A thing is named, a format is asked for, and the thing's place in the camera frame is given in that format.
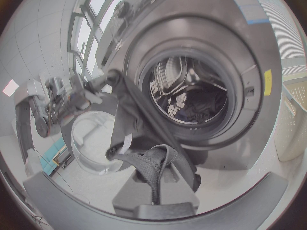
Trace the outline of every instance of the gray mesh strap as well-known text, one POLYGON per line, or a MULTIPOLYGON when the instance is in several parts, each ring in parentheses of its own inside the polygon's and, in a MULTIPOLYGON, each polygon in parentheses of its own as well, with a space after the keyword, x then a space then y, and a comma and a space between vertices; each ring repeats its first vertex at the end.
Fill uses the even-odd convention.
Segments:
POLYGON ((144 177, 152 188, 152 202, 160 203, 160 179, 166 166, 176 161, 178 152, 168 145, 157 145, 148 150, 143 156, 129 153, 117 154, 113 159, 130 163, 144 177))

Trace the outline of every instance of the laundry basket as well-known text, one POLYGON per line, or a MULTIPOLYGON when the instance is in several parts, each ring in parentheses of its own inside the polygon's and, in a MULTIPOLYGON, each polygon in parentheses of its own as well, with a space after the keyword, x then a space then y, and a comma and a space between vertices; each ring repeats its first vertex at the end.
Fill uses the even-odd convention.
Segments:
POLYGON ((301 155, 307 147, 307 77, 283 82, 274 141, 280 161, 301 155))

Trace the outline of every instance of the yellow sticker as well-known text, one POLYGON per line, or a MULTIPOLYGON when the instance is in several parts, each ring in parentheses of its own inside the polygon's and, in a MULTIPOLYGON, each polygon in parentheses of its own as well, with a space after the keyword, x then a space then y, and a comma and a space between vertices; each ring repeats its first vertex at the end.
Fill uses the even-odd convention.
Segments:
POLYGON ((267 70, 264 73, 264 81, 265 81, 265 88, 264 88, 264 96, 269 96, 272 90, 272 71, 267 70))

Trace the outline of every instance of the floor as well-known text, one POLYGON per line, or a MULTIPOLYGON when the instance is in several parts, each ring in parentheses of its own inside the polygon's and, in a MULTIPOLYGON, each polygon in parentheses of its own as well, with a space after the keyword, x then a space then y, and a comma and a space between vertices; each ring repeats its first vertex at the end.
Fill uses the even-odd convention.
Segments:
MULTIPOLYGON (((271 139, 250 170, 222 171, 198 167, 202 184, 196 192, 196 196, 200 200, 197 213, 207 212, 234 200, 254 186, 269 171, 289 181, 286 196, 283 200, 285 204, 288 200, 287 195, 290 196, 297 190, 297 185, 291 183, 297 177, 300 177, 299 174, 302 170, 307 170, 306 163, 307 157, 305 154, 288 162, 280 162, 274 141, 271 139)), ((133 171, 134 168, 130 167, 114 174, 93 175, 81 169, 77 161, 73 160, 65 170, 61 168, 58 170, 63 178, 56 173, 52 179, 68 192, 72 193, 73 191, 74 195, 80 200, 104 211, 114 213, 112 199, 133 171)))

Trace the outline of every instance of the washing machine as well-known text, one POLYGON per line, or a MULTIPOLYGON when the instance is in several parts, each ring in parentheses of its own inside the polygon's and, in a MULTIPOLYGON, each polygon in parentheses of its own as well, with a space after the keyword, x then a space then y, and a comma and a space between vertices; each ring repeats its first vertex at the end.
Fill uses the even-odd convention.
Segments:
POLYGON ((96 61, 127 75, 206 168, 250 169, 269 140, 282 71, 258 0, 123 0, 96 61))

